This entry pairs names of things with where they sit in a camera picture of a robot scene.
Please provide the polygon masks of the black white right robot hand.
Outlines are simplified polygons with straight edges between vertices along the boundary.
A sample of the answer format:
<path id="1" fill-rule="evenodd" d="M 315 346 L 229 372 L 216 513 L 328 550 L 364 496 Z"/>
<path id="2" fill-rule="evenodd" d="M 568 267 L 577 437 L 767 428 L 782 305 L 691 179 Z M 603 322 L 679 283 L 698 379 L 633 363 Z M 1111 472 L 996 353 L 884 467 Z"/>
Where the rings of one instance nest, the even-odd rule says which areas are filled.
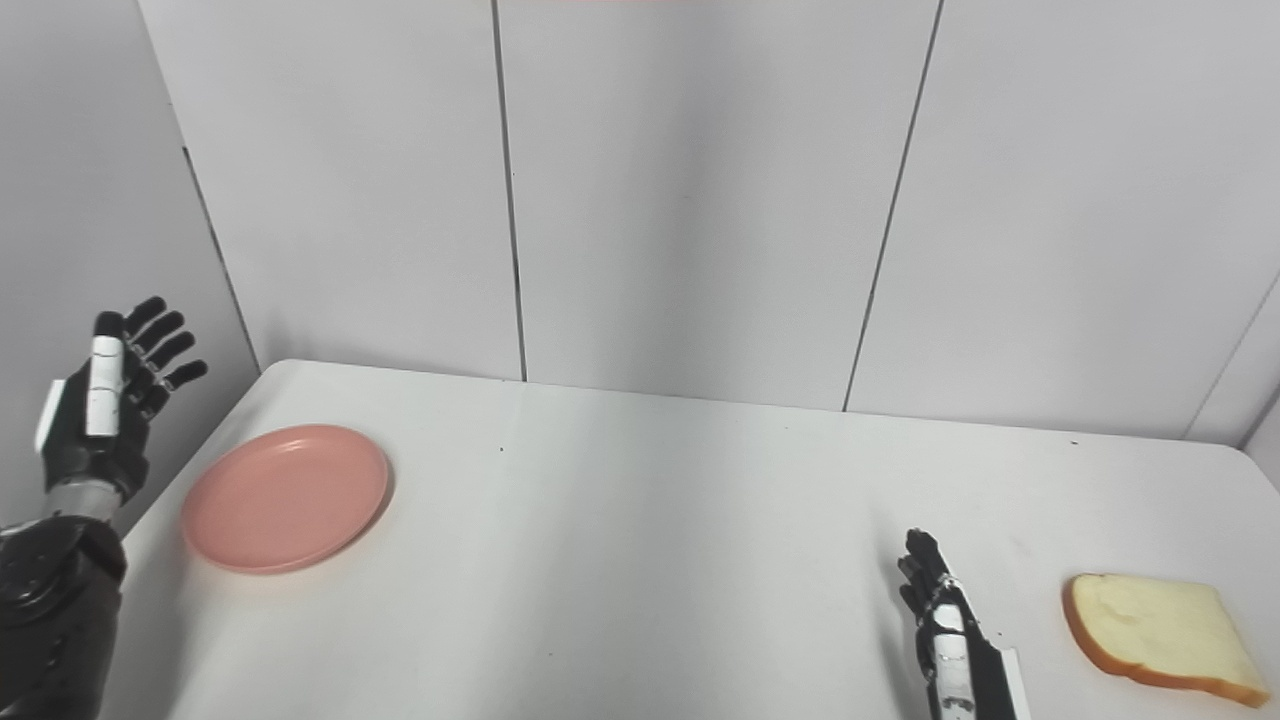
<path id="1" fill-rule="evenodd" d="M 932 719 L 1028 719 L 1018 653 L 993 644 L 937 539 L 905 536 L 900 597 L 915 619 L 914 647 Z"/>

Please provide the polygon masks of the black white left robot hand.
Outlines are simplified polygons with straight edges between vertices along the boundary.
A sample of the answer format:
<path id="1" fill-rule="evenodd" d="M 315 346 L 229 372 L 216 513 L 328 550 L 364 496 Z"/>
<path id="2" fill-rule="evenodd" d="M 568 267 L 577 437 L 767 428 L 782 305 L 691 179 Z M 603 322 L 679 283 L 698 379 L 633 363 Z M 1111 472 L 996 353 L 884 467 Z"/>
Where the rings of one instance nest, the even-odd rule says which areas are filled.
<path id="1" fill-rule="evenodd" d="M 152 421 L 180 387 L 209 372 L 204 360 L 173 366 L 195 345 L 184 315 L 160 296 L 127 314 L 96 316 L 90 355 L 51 383 L 35 432 L 49 495 L 95 480 L 127 502 L 142 489 Z"/>

